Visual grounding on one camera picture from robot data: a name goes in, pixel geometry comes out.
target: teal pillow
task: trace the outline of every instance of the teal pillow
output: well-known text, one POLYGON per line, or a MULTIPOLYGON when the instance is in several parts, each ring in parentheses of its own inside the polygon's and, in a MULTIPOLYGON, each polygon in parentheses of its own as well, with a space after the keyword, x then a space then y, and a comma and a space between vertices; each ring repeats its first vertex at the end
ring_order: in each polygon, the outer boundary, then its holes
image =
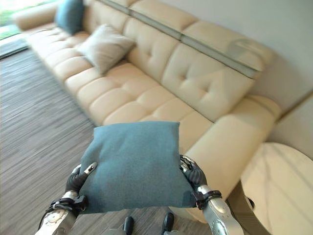
POLYGON ((84 1, 63 0, 59 5, 55 23, 71 35, 83 30, 84 1))
POLYGON ((97 127, 81 159, 81 171, 93 162, 98 166, 80 190, 89 201, 84 213, 195 204, 179 169, 179 122, 97 127))

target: sofa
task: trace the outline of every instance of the sofa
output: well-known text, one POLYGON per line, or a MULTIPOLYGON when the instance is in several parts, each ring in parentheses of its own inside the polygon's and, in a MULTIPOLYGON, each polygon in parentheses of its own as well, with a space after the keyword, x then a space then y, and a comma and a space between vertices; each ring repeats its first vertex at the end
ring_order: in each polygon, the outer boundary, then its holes
MULTIPOLYGON (((270 64, 266 46, 157 0, 86 0, 84 31, 54 23, 58 3, 15 14, 37 56, 96 125, 179 121, 179 149, 226 199, 281 113, 248 94, 270 64), (105 75, 78 52, 102 24, 135 40, 105 75)), ((197 209, 172 210, 205 222, 197 209)))

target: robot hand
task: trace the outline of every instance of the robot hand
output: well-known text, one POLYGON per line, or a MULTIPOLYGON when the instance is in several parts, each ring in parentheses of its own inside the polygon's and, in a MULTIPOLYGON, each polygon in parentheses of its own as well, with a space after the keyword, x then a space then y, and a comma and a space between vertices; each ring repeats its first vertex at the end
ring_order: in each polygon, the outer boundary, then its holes
POLYGON ((81 165, 78 165, 69 176, 63 197, 54 200, 46 210, 35 235, 68 234, 79 213, 86 209, 87 199, 78 193, 87 177, 97 167, 97 163, 88 166, 81 174, 80 167, 81 165))
POLYGON ((207 220, 213 235, 243 235, 240 224, 232 216, 228 205, 218 190, 212 190, 204 172, 196 162, 185 155, 180 156, 179 168, 194 190, 196 204, 207 220))

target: beige pillow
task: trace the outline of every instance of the beige pillow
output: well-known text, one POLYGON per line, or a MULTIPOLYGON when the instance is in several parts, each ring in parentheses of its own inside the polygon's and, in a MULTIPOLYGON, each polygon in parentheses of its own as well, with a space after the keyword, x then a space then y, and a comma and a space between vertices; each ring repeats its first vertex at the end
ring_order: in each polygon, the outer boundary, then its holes
POLYGON ((134 44, 133 39, 120 35, 110 25, 103 24, 81 44, 78 51, 103 74, 120 61, 134 44))

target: striped carpet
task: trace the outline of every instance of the striped carpet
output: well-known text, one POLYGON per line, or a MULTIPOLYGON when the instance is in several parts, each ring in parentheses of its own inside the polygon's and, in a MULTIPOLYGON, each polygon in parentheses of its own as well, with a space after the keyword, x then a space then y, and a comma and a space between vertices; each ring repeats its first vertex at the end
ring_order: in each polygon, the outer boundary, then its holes
MULTIPOLYGON (((48 204, 62 196, 94 125, 30 50, 1 61, 1 103, 0 234, 31 235, 48 204)), ((167 211, 81 215, 70 234, 101 235, 131 215, 134 235, 158 235, 167 211)), ((207 225, 178 217, 174 228, 187 235, 211 234, 207 225)))

